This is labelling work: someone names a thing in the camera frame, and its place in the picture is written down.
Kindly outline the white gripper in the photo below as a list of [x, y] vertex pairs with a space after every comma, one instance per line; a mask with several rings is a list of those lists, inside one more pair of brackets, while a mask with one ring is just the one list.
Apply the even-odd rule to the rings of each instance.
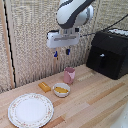
[[[51, 30], [47, 33], [47, 46], [49, 48], [76, 45], [79, 42], [80, 33], [78, 28]], [[70, 49], [66, 49], [66, 55], [70, 55]]]

